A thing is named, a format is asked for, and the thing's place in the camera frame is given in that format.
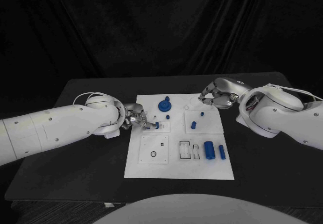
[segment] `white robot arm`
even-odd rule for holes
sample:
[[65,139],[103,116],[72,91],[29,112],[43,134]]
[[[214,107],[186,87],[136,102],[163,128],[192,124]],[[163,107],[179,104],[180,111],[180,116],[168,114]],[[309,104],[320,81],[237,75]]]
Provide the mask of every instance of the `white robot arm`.
[[273,138],[283,131],[302,144],[323,150],[323,101],[303,104],[283,88],[320,99],[287,87],[268,84],[253,89],[241,81],[218,78],[205,88],[199,100],[221,109],[231,108],[238,102],[241,114],[237,121],[255,133]]
[[88,98],[85,106],[69,105],[0,120],[0,165],[85,139],[91,134],[113,138],[120,127],[157,128],[146,121],[140,104],[126,104],[110,95]]

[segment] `large blue cylinder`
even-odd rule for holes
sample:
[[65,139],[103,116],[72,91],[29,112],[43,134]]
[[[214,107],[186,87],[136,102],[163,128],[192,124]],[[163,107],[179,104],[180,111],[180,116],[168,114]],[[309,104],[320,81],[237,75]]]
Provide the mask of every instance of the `large blue cylinder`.
[[214,143],[211,141],[206,141],[204,143],[204,148],[205,148],[206,159],[214,160],[215,159]]

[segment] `blue object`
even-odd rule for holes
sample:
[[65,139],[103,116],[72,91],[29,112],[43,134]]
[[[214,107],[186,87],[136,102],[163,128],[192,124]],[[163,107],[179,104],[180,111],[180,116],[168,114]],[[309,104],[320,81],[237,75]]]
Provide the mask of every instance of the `blue object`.
[[163,112],[168,112],[172,108],[172,104],[170,104],[170,98],[166,97],[163,101],[160,101],[159,103],[159,109]]
[[219,145],[221,159],[225,160],[224,145]]
[[215,152],[214,152],[214,143],[211,141],[206,141],[204,143],[204,147],[205,147],[205,155],[206,155],[206,159],[208,160],[214,160],[215,159]]
[[192,128],[192,129],[196,128],[196,122],[195,122],[195,121],[192,122],[192,126],[191,126],[191,128]]

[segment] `cable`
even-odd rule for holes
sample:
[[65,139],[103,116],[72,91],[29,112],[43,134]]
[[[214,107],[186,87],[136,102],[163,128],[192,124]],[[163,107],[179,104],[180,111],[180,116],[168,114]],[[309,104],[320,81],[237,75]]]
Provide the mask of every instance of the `cable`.
[[87,93],[82,93],[82,94],[78,95],[77,98],[74,99],[72,105],[75,104],[75,101],[77,101],[78,97],[82,96],[82,95],[85,95],[85,94],[91,94],[90,97],[91,97],[94,94],[98,94],[98,95],[103,95],[103,96],[106,95],[106,93],[101,93],[101,92],[87,92]]
[[294,88],[290,88],[290,87],[284,87],[284,86],[280,86],[280,85],[274,85],[274,84],[267,84],[266,87],[280,87],[280,88],[283,88],[283,89],[292,90],[292,91],[294,91],[294,92],[300,92],[300,93],[303,93],[303,94],[312,96],[315,101],[316,101],[316,98],[317,98],[319,100],[323,101],[322,98],[319,98],[317,96],[315,96],[310,92],[307,92],[307,91],[304,91],[304,90],[299,90],[299,89],[294,89]]

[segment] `white board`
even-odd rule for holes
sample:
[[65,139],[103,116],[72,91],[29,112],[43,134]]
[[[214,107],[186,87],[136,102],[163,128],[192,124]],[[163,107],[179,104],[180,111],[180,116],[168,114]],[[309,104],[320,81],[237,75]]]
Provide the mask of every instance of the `white board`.
[[[159,102],[165,100],[165,97],[170,97],[172,109],[168,112],[159,110]],[[214,106],[205,105],[198,100],[199,94],[170,94],[170,95],[139,95],[137,103],[143,105],[147,121],[149,122],[169,122],[170,131],[166,132],[157,130],[143,131],[143,128],[133,126],[131,139],[127,156],[127,164],[124,170],[126,178],[166,178],[166,179],[214,179],[214,180],[234,180],[234,173],[231,167],[230,152],[225,144],[222,122],[219,111]],[[191,119],[201,118],[201,112],[205,112],[205,118],[209,117],[215,127],[209,126],[202,132],[206,133],[186,133],[185,112],[189,114]],[[142,137],[144,135],[168,136],[169,138],[169,158],[168,163],[140,163],[140,150],[142,150]],[[180,159],[180,141],[191,142],[192,159]],[[206,141],[214,142],[215,159],[208,160],[205,155],[204,143]],[[195,159],[193,145],[199,146],[201,159]],[[227,159],[221,159],[221,153],[218,146],[224,145]]]

